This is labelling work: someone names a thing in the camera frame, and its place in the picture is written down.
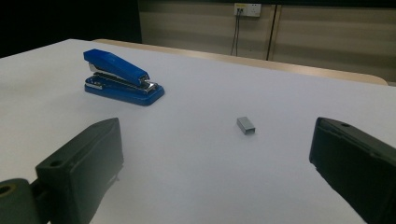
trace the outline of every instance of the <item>staple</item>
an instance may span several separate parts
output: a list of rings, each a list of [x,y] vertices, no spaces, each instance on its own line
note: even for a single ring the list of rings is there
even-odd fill
[[[253,134],[256,132],[256,128],[250,122],[248,117],[238,118],[236,119],[236,123],[244,134]]]

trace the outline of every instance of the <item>cable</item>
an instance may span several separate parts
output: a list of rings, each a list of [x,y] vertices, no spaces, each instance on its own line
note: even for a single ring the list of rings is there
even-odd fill
[[[237,28],[237,25],[238,25],[238,15],[239,15],[239,11],[240,11],[241,9],[240,8],[237,8],[236,9],[236,16],[235,16],[235,31],[233,32],[233,45],[234,45],[234,43],[235,43],[235,37],[236,37],[236,28]]]
[[[241,9],[240,11],[239,11],[239,15],[237,16],[237,20],[238,20],[238,31],[237,31],[237,33],[236,33],[236,47],[235,47],[235,51],[236,51],[236,54],[235,54],[235,56],[236,57],[238,57],[238,43],[239,43],[239,22],[240,22],[240,20],[241,20],[241,14],[242,14],[242,10],[243,9]]]

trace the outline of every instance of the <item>table surface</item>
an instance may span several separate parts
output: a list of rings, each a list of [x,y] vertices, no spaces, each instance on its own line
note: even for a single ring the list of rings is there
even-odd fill
[[[148,71],[150,106],[84,91],[83,52]],[[0,179],[35,166],[91,124],[119,118],[124,167],[92,223],[363,223],[308,160],[315,121],[396,146],[393,87],[70,39],[0,60]],[[243,135],[248,117],[256,133]]]

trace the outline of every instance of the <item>stapler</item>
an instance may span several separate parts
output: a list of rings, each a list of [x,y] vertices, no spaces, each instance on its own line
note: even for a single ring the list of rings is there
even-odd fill
[[[84,52],[93,76],[85,80],[85,91],[136,105],[151,105],[164,95],[162,86],[149,74],[122,58],[103,50]]]

